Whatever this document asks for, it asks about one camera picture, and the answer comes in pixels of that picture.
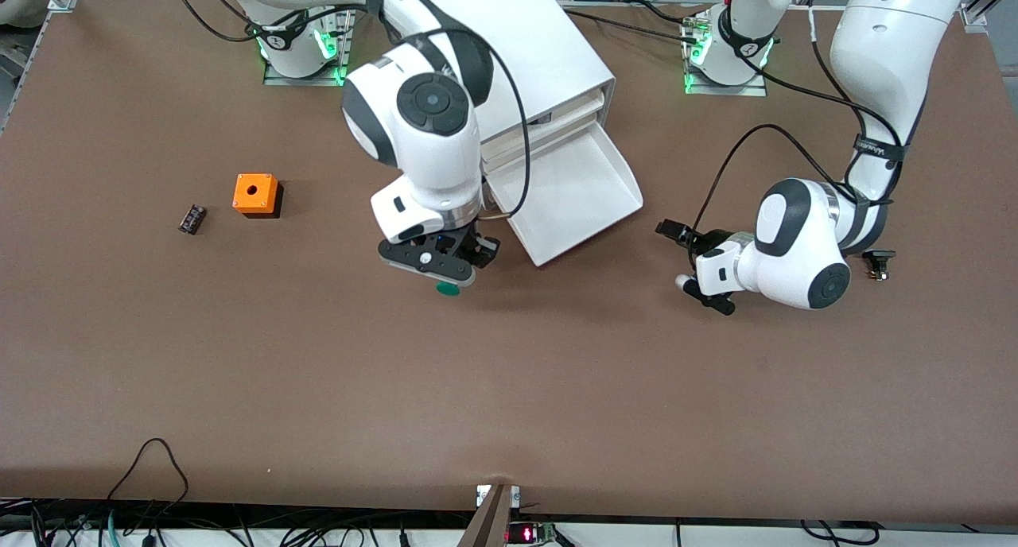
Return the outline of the white plastic drawer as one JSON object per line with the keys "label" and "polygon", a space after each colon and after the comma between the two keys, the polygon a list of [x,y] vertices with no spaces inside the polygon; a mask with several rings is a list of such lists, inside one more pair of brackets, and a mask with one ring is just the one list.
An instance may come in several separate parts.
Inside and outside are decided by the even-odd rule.
{"label": "white plastic drawer", "polygon": [[599,123],[531,152],[530,177],[525,177],[524,167],[521,157],[488,171],[486,178],[495,202],[505,209],[513,209],[528,187],[509,224],[536,266],[643,206],[634,173]]}
{"label": "white plastic drawer", "polygon": [[[539,116],[538,120],[531,121],[526,127],[530,136],[531,152],[538,153],[539,149],[577,133],[590,123],[596,123],[596,112],[586,114],[549,112]],[[480,145],[480,163],[484,170],[492,171],[521,158],[524,149],[523,128],[517,126],[508,133],[485,141]]]}
{"label": "white plastic drawer", "polygon": [[589,122],[604,124],[608,103],[610,103],[610,95],[606,93],[606,88],[592,88],[592,90],[528,120],[527,125],[560,130],[572,127],[573,124]]}

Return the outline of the white drawer cabinet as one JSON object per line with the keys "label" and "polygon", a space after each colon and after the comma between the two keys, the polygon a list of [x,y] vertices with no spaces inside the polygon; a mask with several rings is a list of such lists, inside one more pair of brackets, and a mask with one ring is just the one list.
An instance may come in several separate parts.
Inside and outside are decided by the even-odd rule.
{"label": "white drawer cabinet", "polygon": [[477,108],[480,144],[615,77],[556,0],[430,0],[499,54]]}

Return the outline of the orange box with hole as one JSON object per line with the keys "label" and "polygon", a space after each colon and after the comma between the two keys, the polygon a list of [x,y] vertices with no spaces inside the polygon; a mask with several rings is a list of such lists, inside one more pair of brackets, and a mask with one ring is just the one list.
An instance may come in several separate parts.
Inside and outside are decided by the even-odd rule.
{"label": "orange box with hole", "polygon": [[285,185],[270,173],[241,173],[237,175],[231,205],[248,219],[279,219]]}

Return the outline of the circuit board with red light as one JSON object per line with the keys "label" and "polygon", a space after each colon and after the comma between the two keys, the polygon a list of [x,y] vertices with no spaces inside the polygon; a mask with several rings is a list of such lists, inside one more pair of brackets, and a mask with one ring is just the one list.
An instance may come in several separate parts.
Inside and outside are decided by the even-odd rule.
{"label": "circuit board with red light", "polygon": [[548,545],[557,542],[557,531],[553,524],[541,522],[510,522],[504,539],[507,545]]}

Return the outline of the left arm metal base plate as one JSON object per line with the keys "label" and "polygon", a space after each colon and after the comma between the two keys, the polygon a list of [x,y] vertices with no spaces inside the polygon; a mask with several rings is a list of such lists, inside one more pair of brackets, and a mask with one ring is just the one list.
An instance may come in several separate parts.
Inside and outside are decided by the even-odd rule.
{"label": "left arm metal base plate", "polygon": [[720,35],[725,9],[716,4],[684,19],[681,36],[692,42],[682,47],[684,88],[690,95],[767,95],[766,80],[750,69]]}

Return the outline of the black push switch component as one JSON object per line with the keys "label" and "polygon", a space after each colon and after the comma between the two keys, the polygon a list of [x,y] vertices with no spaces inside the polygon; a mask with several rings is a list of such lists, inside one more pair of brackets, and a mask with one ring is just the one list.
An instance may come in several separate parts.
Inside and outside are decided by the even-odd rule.
{"label": "black push switch component", "polygon": [[869,249],[862,251],[861,258],[868,268],[868,277],[875,281],[888,279],[888,262],[897,257],[894,250]]}

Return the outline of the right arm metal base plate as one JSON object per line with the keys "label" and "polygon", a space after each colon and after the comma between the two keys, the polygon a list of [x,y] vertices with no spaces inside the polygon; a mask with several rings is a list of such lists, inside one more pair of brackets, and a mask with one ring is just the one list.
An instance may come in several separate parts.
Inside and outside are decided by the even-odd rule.
{"label": "right arm metal base plate", "polygon": [[338,86],[346,80],[354,26],[354,10],[325,14],[301,30],[259,41],[264,84],[270,86]]}

